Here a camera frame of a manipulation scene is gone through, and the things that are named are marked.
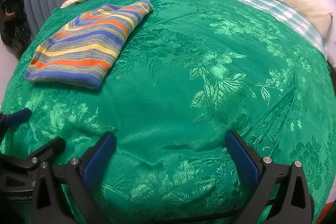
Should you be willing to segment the striped knit sweater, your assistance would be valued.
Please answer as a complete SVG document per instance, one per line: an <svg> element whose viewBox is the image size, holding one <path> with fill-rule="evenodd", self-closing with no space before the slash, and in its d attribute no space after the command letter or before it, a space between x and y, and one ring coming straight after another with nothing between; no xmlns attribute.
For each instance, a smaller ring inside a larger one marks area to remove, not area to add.
<svg viewBox="0 0 336 224"><path fill-rule="evenodd" d="M76 16L36 48L25 79L98 89L129 35L152 9L148 0L107 3Z"/></svg>

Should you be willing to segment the hanging dark clothes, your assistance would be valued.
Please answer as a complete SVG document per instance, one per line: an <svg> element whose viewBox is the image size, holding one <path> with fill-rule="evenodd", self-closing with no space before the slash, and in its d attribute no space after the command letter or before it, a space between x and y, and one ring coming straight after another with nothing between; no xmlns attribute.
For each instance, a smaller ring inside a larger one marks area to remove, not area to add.
<svg viewBox="0 0 336 224"><path fill-rule="evenodd" d="M18 60L31 44L31 30L24 0L4 0L1 4L1 39Z"/></svg>

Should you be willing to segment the orange fuzzy blanket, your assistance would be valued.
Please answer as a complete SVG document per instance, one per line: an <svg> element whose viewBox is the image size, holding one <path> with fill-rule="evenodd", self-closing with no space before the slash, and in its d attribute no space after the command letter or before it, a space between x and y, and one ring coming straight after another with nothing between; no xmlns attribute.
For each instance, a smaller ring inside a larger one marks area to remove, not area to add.
<svg viewBox="0 0 336 224"><path fill-rule="evenodd" d="M326 217L327 213L331 210L331 207L333 206L334 201L333 202L329 202L326 203L322 209L322 211L320 212L316 224L320 224L322 222L322 220Z"/></svg>

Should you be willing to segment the green floral bedspread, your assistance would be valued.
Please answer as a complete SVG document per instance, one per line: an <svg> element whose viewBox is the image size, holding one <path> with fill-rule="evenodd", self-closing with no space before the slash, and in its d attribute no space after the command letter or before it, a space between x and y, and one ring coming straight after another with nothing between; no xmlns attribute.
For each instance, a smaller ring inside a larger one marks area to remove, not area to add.
<svg viewBox="0 0 336 224"><path fill-rule="evenodd" d="M112 131L117 149L93 196L114 223L147 223L239 208L250 190L224 138L234 130L262 156L299 161L324 207L335 176L335 95L323 54L266 12L235 0L148 0L153 11L131 33L99 90L29 83L45 39L91 0L56 9L20 59L2 110L30 120L1 151L20 158L60 136L59 162Z"/></svg>

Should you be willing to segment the teal checked bed sheet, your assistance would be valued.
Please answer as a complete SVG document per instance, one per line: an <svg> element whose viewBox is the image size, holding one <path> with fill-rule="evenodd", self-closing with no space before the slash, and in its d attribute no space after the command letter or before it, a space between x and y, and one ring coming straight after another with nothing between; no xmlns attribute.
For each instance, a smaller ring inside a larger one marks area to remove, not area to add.
<svg viewBox="0 0 336 224"><path fill-rule="evenodd" d="M325 39L315 25L296 8L283 0L237 0L250 5L255 9L265 11L278 21L284 23L292 30L305 38L312 46L324 55L327 54Z"/></svg>

